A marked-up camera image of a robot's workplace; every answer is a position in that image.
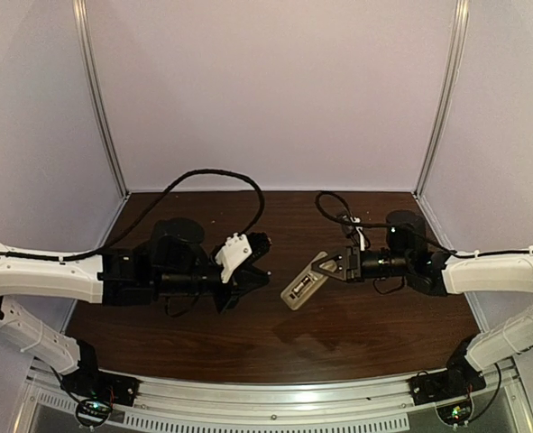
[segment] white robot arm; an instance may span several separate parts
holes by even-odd
[[[343,226],[356,226],[352,218],[328,215]],[[519,291],[533,294],[533,246],[490,253],[431,252],[424,218],[402,210],[391,212],[385,224],[389,248],[361,249],[355,244],[314,260],[285,291],[282,299],[299,308],[327,278],[345,282],[401,277],[412,289],[428,296],[470,291]],[[352,238],[353,230],[347,237]],[[424,374],[410,381],[416,404],[446,400],[485,387],[481,371],[500,360],[533,347],[533,305],[496,328],[469,337],[457,347],[441,373]]]
[[[132,405],[138,381],[98,370],[94,348],[63,336],[21,306],[12,295],[39,295],[129,306],[159,297],[214,297],[218,312],[269,281],[253,263],[270,250],[263,233],[234,234],[210,257],[204,231],[186,218],[159,221],[151,239],[134,249],[56,253],[0,244],[0,335],[61,375],[77,395]]]

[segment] wooden tabletop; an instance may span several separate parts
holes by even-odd
[[[164,302],[145,307],[102,307],[79,302],[69,334],[92,344],[102,368],[210,382],[327,382],[442,367],[461,339],[478,332],[463,296],[430,298],[412,289],[380,296],[367,281],[328,281],[299,311],[280,292],[321,250],[349,244],[339,226],[313,205],[312,192],[268,192],[255,227],[272,240],[257,266],[271,283],[241,299],[224,315],[202,299],[181,318],[164,313]],[[383,222],[395,209],[418,207],[409,193],[344,193],[353,212]],[[133,194],[113,235],[153,199]],[[337,213],[331,198],[326,206]],[[171,194],[119,246],[150,237],[159,219],[190,217],[205,229],[211,250],[242,230],[256,209],[252,192]],[[366,232],[372,248],[385,246],[383,230]],[[397,281],[384,282],[396,285]],[[179,311],[189,300],[175,299]]]

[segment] aluminum frame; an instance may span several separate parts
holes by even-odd
[[[519,433],[533,433],[533,417],[519,372],[512,359],[500,362],[502,387]],[[414,373],[348,382],[260,385],[203,383],[138,376],[142,381],[132,408],[117,407],[112,425],[130,426],[129,419],[171,420],[186,426],[215,426],[279,430],[303,426],[349,426],[365,421],[400,419],[415,410],[434,404],[414,406],[407,379]],[[487,388],[493,392],[498,382],[494,367],[484,372]],[[16,415],[14,433],[29,432],[37,404],[47,405],[43,395],[60,390],[50,369],[34,361],[28,374],[23,404]],[[71,411],[62,402],[59,410]],[[152,431],[144,428],[138,431]]]
[[[112,140],[110,126],[107,122],[106,108],[104,107],[104,99],[102,98],[102,91],[100,90],[96,59],[94,57],[94,50],[90,38],[86,0],[73,0],[73,6],[76,27],[78,29],[79,46],[81,48],[82,60],[84,61],[84,68],[86,70],[87,85],[89,87],[92,107],[94,108],[94,114],[96,115],[97,129],[100,132],[104,151],[106,152],[106,159],[110,166],[110,171],[112,171],[118,195],[121,198],[126,198],[129,191],[124,181],[122,167],[120,166],[120,161],[115,152],[114,141]]]
[[[455,83],[458,78],[458,71],[463,58],[464,41],[466,39],[466,30],[468,28],[469,1],[470,0],[457,0],[456,2],[455,20],[453,22],[448,59],[446,61],[445,78],[440,99],[438,101],[435,122],[430,134],[427,154],[425,155],[425,160],[418,177],[417,187],[414,192],[417,198],[421,198],[425,192],[428,177],[432,171],[432,166],[437,156],[438,145],[445,129],[453,91],[455,90]]]

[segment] white wall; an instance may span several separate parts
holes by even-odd
[[[455,0],[103,0],[87,10],[130,190],[205,166],[266,189],[414,188]]]
[[[455,248],[533,244],[533,2],[471,2],[427,203]],[[531,298],[481,294],[492,327]],[[517,358],[533,407],[533,351]]]
[[[0,241],[96,246],[120,204],[90,105],[70,0],[0,0]],[[58,327],[67,300],[24,304]],[[30,357],[0,341],[0,432]]]

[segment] wire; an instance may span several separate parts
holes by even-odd
[[[75,262],[75,261],[87,259],[89,257],[93,257],[95,255],[102,253],[104,250],[111,248],[118,242],[125,239],[146,218],[146,216],[184,180],[194,177],[194,176],[200,176],[200,175],[206,175],[206,174],[214,174],[216,176],[224,176],[227,178],[234,178],[234,179],[241,180],[247,183],[248,185],[250,185],[253,188],[253,190],[256,192],[256,196],[258,197],[258,210],[256,211],[252,220],[248,223],[248,225],[243,230],[241,230],[239,233],[245,234],[246,232],[248,232],[248,230],[250,230],[253,226],[255,226],[256,223],[258,223],[258,221],[260,220],[264,212],[264,207],[265,207],[264,194],[262,193],[262,190],[260,189],[258,184],[252,178],[244,174],[236,173],[234,171],[220,170],[220,169],[198,169],[198,170],[187,171],[186,173],[182,174],[180,177],[175,179],[170,185],[168,185],[168,187],[166,187],[165,190],[163,190],[158,195],[157,198],[155,198],[142,211],[142,213],[125,230],[122,231],[122,233],[120,233],[119,235],[114,237],[112,240],[98,247],[95,250],[87,251],[85,253],[67,255],[61,258],[55,255],[19,253],[19,252],[12,252],[12,251],[0,252],[0,255],[3,255],[5,257],[15,257],[18,259],[44,260],[44,261],[49,261],[49,262],[60,262],[60,260],[62,260],[63,262]]]
[[[498,364],[495,364],[494,365],[494,368],[497,369],[497,374],[499,375],[499,382],[497,383],[497,389],[494,390],[494,394],[492,395],[491,399],[489,400],[489,402],[487,403],[487,405],[484,407],[483,410],[481,410],[479,413],[477,413],[474,417],[472,417],[471,419],[469,419],[469,422],[473,422],[473,421],[476,421],[478,420],[482,415],[484,415],[486,413],[486,411],[491,407],[491,405],[494,403],[494,401],[496,400],[497,398],[497,395],[499,395],[499,391],[501,390],[501,384],[502,384],[502,373],[501,373],[501,368],[499,367]]]
[[[350,220],[352,221],[354,219],[354,215],[353,215],[352,211],[350,210],[350,205],[348,204],[348,201],[346,201],[346,198],[340,196],[339,194],[337,194],[337,193],[335,193],[333,191],[322,191],[322,194],[325,195],[325,196],[329,196],[329,197],[332,197],[332,198],[335,198],[336,200],[338,200],[342,204],[342,206],[345,208],[346,214],[348,215],[348,217],[350,217]],[[358,232],[350,233],[350,234],[346,235],[346,237],[348,239],[350,239],[356,246],[360,246],[360,242],[356,238],[356,233],[358,233]],[[372,247],[371,240],[368,238],[368,236],[366,235],[366,233],[364,231],[361,230],[361,233],[362,233],[363,239],[364,239],[364,248],[367,248],[367,249],[371,248]]]
[[[402,230],[408,230],[416,237],[419,237],[420,239],[424,240],[428,244],[431,244],[432,246],[435,246],[435,248],[444,251],[445,253],[448,253],[452,255],[453,257],[457,259],[473,259],[475,257],[486,257],[490,255],[504,255],[504,254],[531,254],[533,251],[530,250],[499,250],[499,251],[488,251],[484,253],[479,254],[459,254],[455,250],[450,250],[443,245],[441,245],[439,242],[435,241],[434,239],[429,238],[428,236],[422,235],[421,233],[417,232],[416,230],[413,230],[408,225],[394,225],[394,224],[388,224],[388,223],[355,223],[354,221],[346,221],[345,219],[338,218],[336,216],[330,215],[326,210],[322,207],[320,204],[320,199],[324,196],[331,196],[334,198],[340,197],[338,194],[332,191],[320,191],[314,198],[314,204],[318,209],[318,212],[320,215],[322,215],[324,218],[328,219],[329,221],[332,221],[334,223],[340,224],[341,226],[350,226],[350,227],[362,227],[362,228],[398,228]]]
[[[61,379],[60,374],[56,372],[56,370],[53,367],[50,367],[50,368],[53,371],[53,375],[56,376],[56,379],[58,379],[58,382],[60,383],[60,388],[64,390],[73,401],[75,401],[77,404],[81,404],[82,403],[81,400],[78,399],[74,394],[72,394],[70,391],[66,389],[66,387],[64,386],[64,382]]]
[[[406,283],[406,280],[404,279],[404,277],[400,278],[400,285],[395,287],[394,289],[389,289],[389,290],[386,290],[386,291],[381,291],[379,288],[378,288],[378,285],[377,285],[377,282],[378,281],[382,281],[381,278],[375,278],[373,281],[372,281],[372,286],[374,287],[374,289],[376,290],[376,292],[379,294],[379,295],[390,295],[391,293],[394,293],[395,291],[399,291],[399,290],[402,290],[406,287],[407,283]]]

